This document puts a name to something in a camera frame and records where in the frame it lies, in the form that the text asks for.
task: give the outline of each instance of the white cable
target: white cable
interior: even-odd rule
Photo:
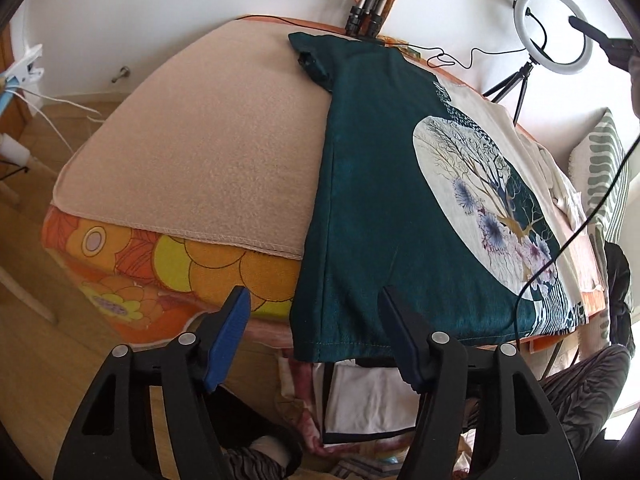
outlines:
[[[58,134],[58,137],[60,137],[60,139],[62,140],[62,142],[65,143],[65,146],[69,148],[69,151],[73,154],[75,153],[74,149],[71,147],[71,144],[69,144],[68,142],[66,142],[65,137],[62,136],[62,134],[58,131],[58,129],[55,127],[55,125],[51,122],[51,120],[44,114],[44,112],[42,110],[39,110],[38,108],[36,108],[35,106],[33,106],[25,97],[22,97],[20,94],[18,94],[18,92],[14,92],[13,90],[9,90],[8,88],[4,89],[5,92],[8,92],[9,94],[13,94],[16,97],[19,97],[20,99],[22,99],[25,103],[27,103],[31,108],[33,108],[34,110],[36,110],[37,113],[39,113],[41,116],[43,116],[45,118],[45,120],[47,121],[47,123],[49,123],[49,126],[51,126],[53,128],[53,131],[55,131]]]
[[[72,105],[72,106],[75,106],[76,108],[80,108],[81,110],[84,110],[86,112],[92,112],[102,117],[102,114],[98,110],[94,110],[93,108],[89,108],[87,106],[79,105],[78,103],[75,103],[73,101],[67,101],[66,99],[57,99],[55,97],[49,97],[46,95],[38,94],[37,92],[34,92],[33,90],[29,90],[28,88],[25,88],[24,86],[20,86],[20,85],[11,85],[7,87],[7,89],[17,89],[17,88],[19,88],[23,92],[27,92],[29,94],[35,95],[36,97],[39,97],[41,99],[48,99],[49,101],[55,101],[57,103],[65,103],[68,105]]]

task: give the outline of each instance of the wooden door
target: wooden door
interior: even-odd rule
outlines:
[[[0,37],[0,72],[4,72],[13,62],[14,53],[11,49],[11,32],[7,25]],[[9,134],[14,139],[18,139],[30,119],[31,114],[27,105],[20,99],[15,98],[0,116],[0,134]]]

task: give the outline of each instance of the white wall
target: white wall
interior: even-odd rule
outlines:
[[[29,44],[44,44],[44,93],[126,92],[170,56],[241,14],[343,25],[351,5],[352,0],[28,0],[12,35],[14,44],[22,43],[23,32]],[[131,78],[113,85],[123,65],[132,69]]]
[[[512,50],[522,44],[513,25],[513,0],[396,0],[383,34],[423,46],[441,46],[468,63],[469,50]],[[629,37],[607,0],[574,0],[587,19],[610,38]],[[548,53],[559,62],[571,62],[582,51],[582,36],[567,22],[569,10],[555,0],[533,0],[532,11],[549,33]],[[542,41],[535,22],[529,30]],[[519,69],[528,55],[475,55],[471,70],[447,68],[480,91],[486,91]],[[519,88],[503,100],[513,112]],[[541,66],[533,69],[520,123],[548,147],[566,168],[570,150],[611,108],[623,143],[628,147],[640,128],[630,101],[629,75],[607,62],[596,46],[587,68],[572,76],[559,75]]]
[[[439,45],[468,60],[472,46],[509,50],[521,46],[512,19],[512,0],[397,0],[383,32],[427,46]],[[606,0],[575,0],[591,23],[612,37],[626,30]],[[352,0],[28,0],[14,23],[14,44],[43,43],[46,76],[40,89],[51,95],[133,90],[160,64],[206,32],[244,13],[278,14],[343,25]],[[582,37],[569,28],[568,11],[553,0],[534,0],[532,9],[550,33],[549,53],[572,60]],[[540,35],[534,23],[534,37]],[[526,54],[477,55],[469,71],[455,75],[486,90],[527,59]],[[121,66],[132,69],[116,85]],[[517,91],[503,102],[514,109]],[[623,142],[638,133],[631,111],[629,78],[610,66],[596,48],[580,74],[563,76],[536,67],[521,123],[566,165],[569,150],[610,107]]]

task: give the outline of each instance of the striped pants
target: striped pants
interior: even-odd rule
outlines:
[[[576,459],[582,456],[611,415],[630,364],[626,348],[613,345],[540,381]],[[467,425],[471,429],[477,423],[476,403],[470,410]]]
[[[282,480],[285,469],[273,458],[251,449],[227,449],[226,460],[235,480]]]

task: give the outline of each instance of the white cloth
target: white cloth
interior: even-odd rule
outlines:
[[[551,153],[529,137],[520,135],[520,140],[529,151],[531,158],[544,175],[551,198],[569,220],[571,229],[575,231],[586,220],[582,208],[581,193],[575,190],[569,178],[558,168]]]
[[[314,366],[313,378],[324,433],[391,433],[415,426],[420,396],[402,380],[397,368],[363,368],[354,360],[337,362],[325,413],[324,364]]]

